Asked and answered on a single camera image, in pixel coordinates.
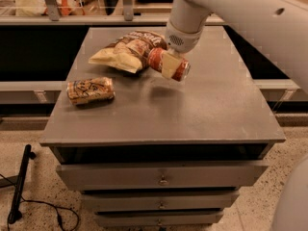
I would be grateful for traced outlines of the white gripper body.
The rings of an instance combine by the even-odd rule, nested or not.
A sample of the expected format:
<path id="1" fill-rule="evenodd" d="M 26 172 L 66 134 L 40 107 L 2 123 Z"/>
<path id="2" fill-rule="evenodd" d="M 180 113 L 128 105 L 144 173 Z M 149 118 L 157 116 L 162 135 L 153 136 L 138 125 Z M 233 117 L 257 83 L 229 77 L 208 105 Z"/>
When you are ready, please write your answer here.
<path id="1" fill-rule="evenodd" d="M 171 22 L 167 23 L 165 41 L 169 48 L 179 53 L 188 53 L 197 45 L 202 32 L 186 33 L 176 29 Z"/>

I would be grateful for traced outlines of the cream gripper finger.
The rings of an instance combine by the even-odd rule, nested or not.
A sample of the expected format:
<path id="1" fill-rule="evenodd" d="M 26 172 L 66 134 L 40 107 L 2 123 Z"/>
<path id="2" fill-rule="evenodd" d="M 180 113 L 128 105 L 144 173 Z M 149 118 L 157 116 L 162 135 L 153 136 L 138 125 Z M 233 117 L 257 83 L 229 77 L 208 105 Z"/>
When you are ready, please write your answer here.
<path id="1" fill-rule="evenodd" d="M 162 56 L 162 75 L 171 79 L 182 62 L 182 56 L 175 50 L 168 50 Z"/>

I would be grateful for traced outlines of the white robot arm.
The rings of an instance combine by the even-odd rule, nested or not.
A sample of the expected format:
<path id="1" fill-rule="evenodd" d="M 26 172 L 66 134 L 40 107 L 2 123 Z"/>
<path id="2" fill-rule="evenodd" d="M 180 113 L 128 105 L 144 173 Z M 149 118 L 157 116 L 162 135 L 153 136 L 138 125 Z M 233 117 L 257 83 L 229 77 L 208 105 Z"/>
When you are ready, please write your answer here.
<path id="1" fill-rule="evenodd" d="M 191 51 L 210 13 L 308 92 L 308 9 L 296 0 L 173 0 L 167 22 L 168 54 Z M 269 231 L 308 231 L 308 155 L 292 169 Z"/>

